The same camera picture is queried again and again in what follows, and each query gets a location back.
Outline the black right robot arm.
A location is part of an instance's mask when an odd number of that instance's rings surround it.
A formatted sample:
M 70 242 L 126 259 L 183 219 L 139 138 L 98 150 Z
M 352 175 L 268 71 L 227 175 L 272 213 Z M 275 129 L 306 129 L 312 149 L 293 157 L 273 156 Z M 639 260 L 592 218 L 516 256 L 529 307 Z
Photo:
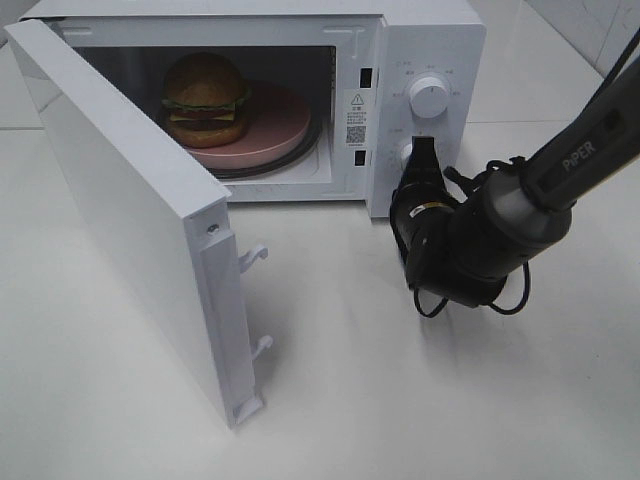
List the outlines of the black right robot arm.
M 407 286 L 493 306 L 512 271 L 567 234 L 576 200 L 638 154 L 637 62 L 529 159 L 467 178 L 440 167 L 433 138 L 414 138 L 389 212 Z

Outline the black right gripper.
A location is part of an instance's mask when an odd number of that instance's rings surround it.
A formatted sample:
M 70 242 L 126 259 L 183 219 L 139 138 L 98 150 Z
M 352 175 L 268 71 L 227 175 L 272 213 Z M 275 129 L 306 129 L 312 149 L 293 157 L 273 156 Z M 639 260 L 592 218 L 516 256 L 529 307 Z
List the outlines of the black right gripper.
M 479 283 L 453 263 L 447 227 L 458 202 L 445 190 L 433 137 L 412 137 L 405 173 L 389 220 L 407 285 L 438 295 L 477 294 Z

